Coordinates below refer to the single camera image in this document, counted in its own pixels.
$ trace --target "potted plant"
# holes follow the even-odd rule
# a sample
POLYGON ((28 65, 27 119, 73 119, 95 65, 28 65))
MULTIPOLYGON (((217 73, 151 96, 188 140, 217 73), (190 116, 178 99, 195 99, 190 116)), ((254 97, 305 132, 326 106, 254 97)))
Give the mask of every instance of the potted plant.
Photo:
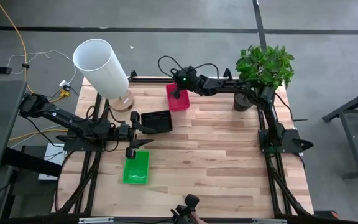
MULTIPOLYGON (((240 50, 241 58, 236 63, 236 70, 240 72, 240 81, 246 83, 248 88, 255 91, 276 90, 282 84, 288 86, 294 72, 290 61, 293 55, 282 48, 268 46, 263 51, 261 46, 251 45, 247 50, 240 50)), ((242 94, 234 95, 234 108, 245 111, 252 103, 242 94)))

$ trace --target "wooden base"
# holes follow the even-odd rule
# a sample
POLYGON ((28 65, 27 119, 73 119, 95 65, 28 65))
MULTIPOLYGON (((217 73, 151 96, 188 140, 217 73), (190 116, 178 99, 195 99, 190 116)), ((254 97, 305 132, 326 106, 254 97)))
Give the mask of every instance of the wooden base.
POLYGON ((131 91, 127 90, 124 96, 118 99, 109 100, 109 103, 113 110, 118 112, 126 112, 133 107, 135 103, 135 98, 132 95, 131 91))

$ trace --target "black container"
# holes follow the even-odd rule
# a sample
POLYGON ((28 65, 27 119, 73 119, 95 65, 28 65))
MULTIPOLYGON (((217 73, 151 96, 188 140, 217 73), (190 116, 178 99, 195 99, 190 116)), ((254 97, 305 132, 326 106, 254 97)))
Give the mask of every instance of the black container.
POLYGON ((143 134, 156 134, 172 131, 171 111, 169 110, 142 113, 140 117, 143 126, 155 130, 155 132, 152 133, 142 131, 143 134))

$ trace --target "green leaves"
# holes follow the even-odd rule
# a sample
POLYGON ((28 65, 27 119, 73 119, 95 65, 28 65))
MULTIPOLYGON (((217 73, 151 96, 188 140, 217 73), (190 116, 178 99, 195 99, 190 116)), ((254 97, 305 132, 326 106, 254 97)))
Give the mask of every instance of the green leaves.
POLYGON ((294 75, 290 61, 293 55, 285 47, 267 46, 265 52, 261 46, 251 45, 247 50, 240 50, 241 58, 236 62, 236 70, 241 80, 253 80, 253 85, 265 85, 278 88, 284 82, 286 86, 294 75))

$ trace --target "white cylinder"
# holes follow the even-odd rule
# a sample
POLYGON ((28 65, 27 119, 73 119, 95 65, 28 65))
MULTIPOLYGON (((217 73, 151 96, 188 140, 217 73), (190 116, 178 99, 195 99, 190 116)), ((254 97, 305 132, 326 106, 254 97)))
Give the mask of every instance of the white cylinder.
POLYGON ((127 91, 128 78, 107 41, 91 39, 83 42, 75 49, 73 61, 102 97, 115 99, 127 91))

